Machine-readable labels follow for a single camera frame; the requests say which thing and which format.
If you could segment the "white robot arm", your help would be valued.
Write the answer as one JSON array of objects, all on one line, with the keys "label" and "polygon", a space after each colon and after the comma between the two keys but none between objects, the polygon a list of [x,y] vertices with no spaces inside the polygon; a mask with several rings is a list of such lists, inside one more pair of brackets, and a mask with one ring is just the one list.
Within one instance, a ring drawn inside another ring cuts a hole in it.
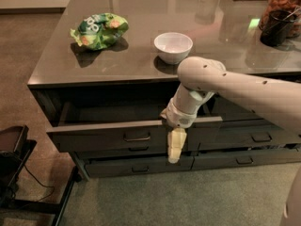
[{"label": "white robot arm", "polygon": [[184,59],[177,75],[180,85],[162,111],[172,128],[167,136],[170,163],[179,161],[185,130],[215,94],[301,137],[300,83],[228,72],[221,62],[198,56]]}]

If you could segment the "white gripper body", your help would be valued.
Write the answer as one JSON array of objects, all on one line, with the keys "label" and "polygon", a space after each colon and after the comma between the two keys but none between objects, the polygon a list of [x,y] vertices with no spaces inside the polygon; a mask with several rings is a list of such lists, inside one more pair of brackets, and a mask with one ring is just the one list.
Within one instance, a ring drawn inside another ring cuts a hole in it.
[{"label": "white gripper body", "polygon": [[195,121],[196,114],[187,114],[181,112],[173,102],[173,99],[170,99],[166,107],[166,122],[172,128],[189,128]]}]

